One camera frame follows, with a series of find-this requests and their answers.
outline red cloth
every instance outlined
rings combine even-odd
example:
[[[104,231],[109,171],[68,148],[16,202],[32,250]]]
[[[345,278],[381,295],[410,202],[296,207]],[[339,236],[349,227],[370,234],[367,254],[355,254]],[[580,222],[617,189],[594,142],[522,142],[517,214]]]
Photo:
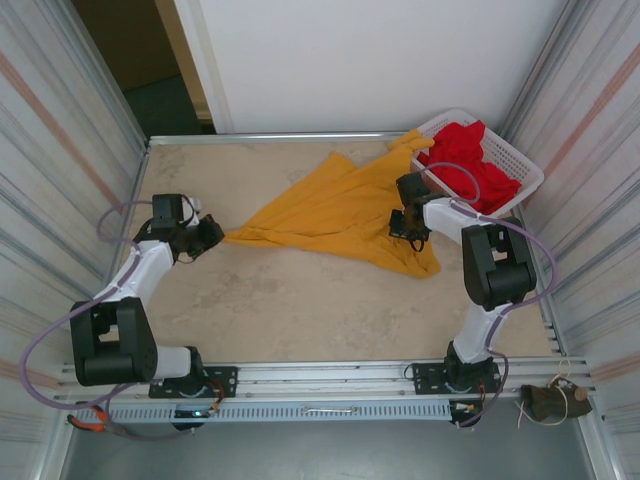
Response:
[[[484,124],[481,121],[468,127],[450,123],[433,137],[435,145],[429,149],[428,155],[421,152],[418,161],[425,166],[436,162],[451,162],[469,170],[480,186],[480,200],[472,206],[476,211],[488,215],[515,197],[521,183],[507,177],[492,163],[482,161],[482,137]],[[462,198],[475,197],[473,182],[460,170],[435,167],[431,172]]]

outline white wall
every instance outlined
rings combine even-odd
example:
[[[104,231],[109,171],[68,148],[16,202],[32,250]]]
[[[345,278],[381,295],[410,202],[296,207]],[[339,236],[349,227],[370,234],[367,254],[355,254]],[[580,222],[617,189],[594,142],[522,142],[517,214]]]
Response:
[[[226,133],[406,130],[453,107],[496,127],[563,4],[177,0]]]

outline beige floor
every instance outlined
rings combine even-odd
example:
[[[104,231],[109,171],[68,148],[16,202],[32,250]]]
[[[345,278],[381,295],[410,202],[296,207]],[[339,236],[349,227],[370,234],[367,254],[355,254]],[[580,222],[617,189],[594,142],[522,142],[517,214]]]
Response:
[[[223,229],[241,226],[332,150],[365,164],[381,142],[153,148],[140,198],[185,193]],[[137,209],[132,232],[150,216]],[[156,340],[195,345],[207,362],[442,357],[469,305],[460,248],[433,235],[442,265],[417,280],[364,262],[296,249],[220,244],[177,264],[147,311]],[[549,355],[537,306],[512,315],[497,342],[509,355]]]

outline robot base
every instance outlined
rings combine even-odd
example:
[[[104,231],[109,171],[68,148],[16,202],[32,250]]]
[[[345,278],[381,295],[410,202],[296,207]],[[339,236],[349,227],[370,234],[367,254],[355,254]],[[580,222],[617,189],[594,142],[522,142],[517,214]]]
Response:
[[[187,375],[183,378],[167,378],[162,384],[149,386],[149,398],[218,398],[218,393],[206,381],[215,379],[224,388],[224,397],[236,396],[238,367],[203,367],[204,381],[199,375]]]
[[[465,364],[449,344],[443,362],[413,363],[413,385],[416,395],[495,393],[500,385],[500,371],[493,358]]]

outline black motor joint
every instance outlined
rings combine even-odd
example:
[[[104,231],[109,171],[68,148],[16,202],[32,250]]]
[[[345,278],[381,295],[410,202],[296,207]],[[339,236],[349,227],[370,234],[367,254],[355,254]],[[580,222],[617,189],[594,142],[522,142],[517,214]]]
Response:
[[[430,230],[424,223],[423,207],[443,195],[431,193],[420,172],[408,173],[396,180],[403,210],[393,210],[389,219],[389,235],[403,238],[416,252],[424,249]]]
[[[159,240],[167,242],[177,261],[181,253],[195,260],[207,250],[215,247],[224,238],[222,228],[211,214],[205,215],[197,225],[189,225],[197,215],[191,203],[191,217],[185,219],[182,200],[188,198],[177,193],[154,195],[152,198],[153,217],[147,220],[135,236],[135,242]]]

